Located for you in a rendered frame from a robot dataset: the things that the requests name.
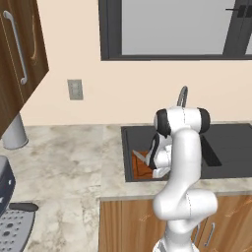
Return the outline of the silver knife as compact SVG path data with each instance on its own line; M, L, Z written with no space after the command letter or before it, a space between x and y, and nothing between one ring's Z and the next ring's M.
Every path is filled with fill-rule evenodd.
M145 158L143 155L141 155L140 153L138 153L138 152L135 151L135 150L133 150L133 154L134 154L139 160L141 160L143 163L148 164L146 158Z

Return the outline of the grey cylinder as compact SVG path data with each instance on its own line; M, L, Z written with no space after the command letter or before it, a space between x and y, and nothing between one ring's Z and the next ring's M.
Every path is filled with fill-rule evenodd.
M3 141L3 147L7 150L16 150L28 143L29 139L20 114L17 114L1 139Z

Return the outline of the grey wall socket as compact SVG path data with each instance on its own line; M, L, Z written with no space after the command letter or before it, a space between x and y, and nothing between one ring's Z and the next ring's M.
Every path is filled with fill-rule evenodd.
M71 100L82 100L83 96L83 86L81 80L68 80L68 90L69 98Z

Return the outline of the black sink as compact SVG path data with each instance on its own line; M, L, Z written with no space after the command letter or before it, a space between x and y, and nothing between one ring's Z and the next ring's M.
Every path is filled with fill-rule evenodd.
M132 170L133 150L148 153L155 128L153 126L123 126L121 128L125 180L127 182L154 181L135 179ZM252 177L252 125L212 124L201 135L202 179Z

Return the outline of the dark framed window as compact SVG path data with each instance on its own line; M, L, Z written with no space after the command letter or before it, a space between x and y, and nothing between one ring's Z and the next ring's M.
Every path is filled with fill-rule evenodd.
M252 60L252 0L98 0L103 61Z

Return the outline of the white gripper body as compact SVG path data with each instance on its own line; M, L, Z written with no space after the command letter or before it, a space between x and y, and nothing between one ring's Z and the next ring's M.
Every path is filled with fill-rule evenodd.
M153 178L163 178L170 172L170 167L160 167L153 170Z

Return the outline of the light wooden cupboard door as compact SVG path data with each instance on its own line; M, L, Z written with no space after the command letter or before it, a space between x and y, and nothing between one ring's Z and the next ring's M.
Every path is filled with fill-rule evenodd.
M252 195L218 196L217 212L202 221L196 245L200 252L252 252ZM216 224L208 247L205 227Z
M165 221L159 220L152 200L122 202L122 252L153 252L165 230Z

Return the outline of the grey curved tap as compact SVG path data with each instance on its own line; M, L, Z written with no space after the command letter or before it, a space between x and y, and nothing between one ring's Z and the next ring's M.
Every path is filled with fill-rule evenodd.
M179 94L177 105L181 107L186 106L186 101L187 101L187 96L188 96L188 87L184 86Z

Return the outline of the dark wooden cupboard door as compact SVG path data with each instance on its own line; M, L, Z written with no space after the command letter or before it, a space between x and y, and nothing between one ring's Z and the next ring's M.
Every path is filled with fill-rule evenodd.
M3 12L15 20L28 81L24 76L13 29ZM0 137L49 71L37 0L0 0Z

